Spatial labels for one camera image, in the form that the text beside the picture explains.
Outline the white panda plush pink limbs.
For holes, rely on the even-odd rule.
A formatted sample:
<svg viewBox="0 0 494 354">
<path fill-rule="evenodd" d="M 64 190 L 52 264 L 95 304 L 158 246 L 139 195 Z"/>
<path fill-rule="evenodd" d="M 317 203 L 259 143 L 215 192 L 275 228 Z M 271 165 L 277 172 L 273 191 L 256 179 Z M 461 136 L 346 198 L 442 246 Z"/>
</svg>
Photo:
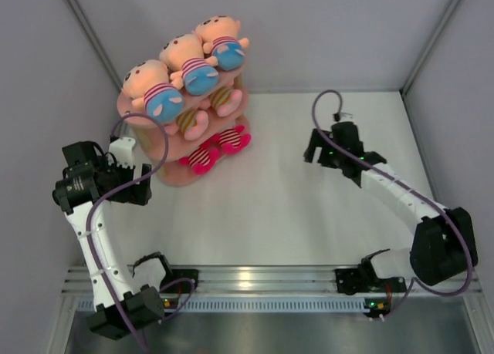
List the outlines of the white panda plush pink limbs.
<svg viewBox="0 0 494 354">
<path fill-rule="evenodd" d="M 220 152 L 216 147 L 199 147 L 189 156 L 182 157 L 178 163 L 190 167 L 196 175 L 204 175 L 213 168 L 219 157 Z"/>
</svg>

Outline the peach boy plush striped shirt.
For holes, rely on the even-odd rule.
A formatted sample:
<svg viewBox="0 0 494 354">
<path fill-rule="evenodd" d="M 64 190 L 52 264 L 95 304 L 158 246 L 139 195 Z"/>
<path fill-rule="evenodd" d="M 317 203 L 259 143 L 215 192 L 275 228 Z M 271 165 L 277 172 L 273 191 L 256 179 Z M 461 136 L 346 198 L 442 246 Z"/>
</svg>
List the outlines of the peach boy plush striped shirt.
<svg viewBox="0 0 494 354">
<path fill-rule="evenodd" d="M 226 15 L 213 16 L 195 28 L 206 55 L 214 56 L 218 68 L 231 71 L 245 61 L 245 51 L 250 45 L 248 38 L 239 38 L 241 22 Z"/>
</svg>

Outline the pink hippo plush striped shirt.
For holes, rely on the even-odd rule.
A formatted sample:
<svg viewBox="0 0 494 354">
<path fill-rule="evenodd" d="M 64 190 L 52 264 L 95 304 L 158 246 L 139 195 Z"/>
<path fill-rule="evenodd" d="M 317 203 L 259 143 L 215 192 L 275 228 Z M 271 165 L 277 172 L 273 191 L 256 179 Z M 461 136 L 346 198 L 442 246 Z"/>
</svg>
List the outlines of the pink hippo plush striped shirt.
<svg viewBox="0 0 494 354">
<path fill-rule="evenodd" d="M 185 140 L 198 139 L 208 128 L 208 114 L 203 110 L 188 110 L 180 114 L 172 123 L 166 125 L 169 135 L 180 133 Z"/>
</svg>

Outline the peach boy plush blue shorts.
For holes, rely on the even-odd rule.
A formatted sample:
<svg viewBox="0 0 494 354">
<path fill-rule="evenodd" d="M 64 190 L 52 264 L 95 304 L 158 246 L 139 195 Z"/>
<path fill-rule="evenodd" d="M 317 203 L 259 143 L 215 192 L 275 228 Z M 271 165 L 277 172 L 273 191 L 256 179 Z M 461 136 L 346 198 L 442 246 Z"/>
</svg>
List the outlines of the peach boy plush blue shorts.
<svg viewBox="0 0 494 354">
<path fill-rule="evenodd" d="M 122 92 L 136 109 L 143 110 L 160 123 L 170 123 L 183 109 L 182 87 L 180 76 L 170 79 L 162 61 L 149 59 L 125 75 Z"/>
</svg>

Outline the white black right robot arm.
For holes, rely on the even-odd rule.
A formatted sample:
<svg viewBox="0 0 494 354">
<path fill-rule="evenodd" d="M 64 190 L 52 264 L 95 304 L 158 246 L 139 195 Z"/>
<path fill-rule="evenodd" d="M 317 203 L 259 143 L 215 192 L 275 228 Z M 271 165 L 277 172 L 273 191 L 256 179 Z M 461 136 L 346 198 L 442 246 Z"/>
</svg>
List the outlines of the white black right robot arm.
<svg viewBox="0 0 494 354">
<path fill-rule="evenodd" d="M 410 246 L 378 251 L 370 257 L 370 264 L 360 270 L 361 283 L 377 290 L 388 278 L 403 277 L 431 291 L 433 286 L 464 273 L 459 291 L 465 291 L 478 260 L 469 213 L 433 201 L 403 181 L 379 153 L 364 150 L 354 123 L 339 122 L 320 134 L 330 147 L 330 167 L 341 170 L 379 200 L 410 233 Z"/>
</svg>

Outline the peach boy plush blue pants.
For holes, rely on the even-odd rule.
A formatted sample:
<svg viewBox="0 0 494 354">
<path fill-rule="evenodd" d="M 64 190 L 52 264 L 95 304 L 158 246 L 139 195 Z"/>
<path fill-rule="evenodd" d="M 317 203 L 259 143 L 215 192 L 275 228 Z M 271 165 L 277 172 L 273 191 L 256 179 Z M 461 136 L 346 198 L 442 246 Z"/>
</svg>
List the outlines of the peach boy plush blue pants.
<svg viewBox="0 0 494 354">
<path fill-rule="evenodd" d="M 172 39 L 161 50 L 159 60 L 171 72 L 171 80 L 181 80 L 192 96 L 205 95 L 219 81 L 218 60 L 215 56 L 205 57 L 202 42 L 195 34 Z"/>
</svg>

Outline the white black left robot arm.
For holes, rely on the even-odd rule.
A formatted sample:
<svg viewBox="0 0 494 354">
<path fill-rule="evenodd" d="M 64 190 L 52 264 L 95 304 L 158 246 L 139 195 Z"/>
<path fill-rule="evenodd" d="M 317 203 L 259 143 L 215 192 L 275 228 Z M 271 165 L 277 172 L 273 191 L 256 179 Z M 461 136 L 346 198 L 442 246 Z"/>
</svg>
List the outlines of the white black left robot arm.
<svg viewBox="0 0 494 354">
<path fill-rule="evenodd" d="M 118 340 L 127 335 L 144 346 L 139 331 L 168 320 L 185 308 L 198 285 L 198 270 L 173 269 L 159 251 L 128 266 L 120 252 L 109 212 L 112 204 L 145 206 L 151 199 L 151 175 L 143 164 L 134 176 L 132 137 L 98 143 L 80 141 L 63 148 L 67 166 L 52 191 L 83 252 L 93 289 L 91 332 Z"/>
</svg>

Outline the white panda plush yellow glasses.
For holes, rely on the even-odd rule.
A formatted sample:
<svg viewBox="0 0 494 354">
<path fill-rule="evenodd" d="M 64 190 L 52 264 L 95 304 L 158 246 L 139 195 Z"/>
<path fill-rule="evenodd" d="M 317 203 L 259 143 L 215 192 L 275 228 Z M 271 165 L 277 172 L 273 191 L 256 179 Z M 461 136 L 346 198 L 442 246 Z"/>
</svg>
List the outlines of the white panda plush yellow glasses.
<svg viewBox="0 0 494 354">
<path fill-rule="evenodd" d="M 240 153 L 251 142 L 251 134 L 246 131 L 244 125 L 234 126 L 223 130 L 218 134 L 217 144 L 226 155 Z"/>
</svg>

